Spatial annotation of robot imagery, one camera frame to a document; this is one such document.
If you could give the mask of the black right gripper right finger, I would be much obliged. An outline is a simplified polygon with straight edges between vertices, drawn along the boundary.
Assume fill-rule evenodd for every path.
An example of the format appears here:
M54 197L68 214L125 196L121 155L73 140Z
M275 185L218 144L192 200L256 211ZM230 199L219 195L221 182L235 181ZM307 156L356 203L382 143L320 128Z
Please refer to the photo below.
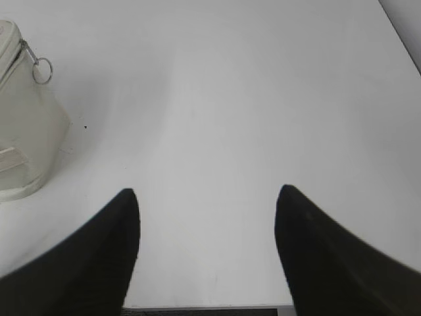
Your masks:
M420 273L373 248L296 187L282 186L274 235L297 315L419 315Z

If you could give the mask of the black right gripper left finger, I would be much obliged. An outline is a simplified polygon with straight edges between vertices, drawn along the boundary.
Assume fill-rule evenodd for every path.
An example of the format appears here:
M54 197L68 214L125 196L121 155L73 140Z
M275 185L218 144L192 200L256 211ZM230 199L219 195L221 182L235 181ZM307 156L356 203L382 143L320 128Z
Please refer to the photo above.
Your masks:
M1 314L120 315L139 241L137 198L124 189L61 243L1 277Z

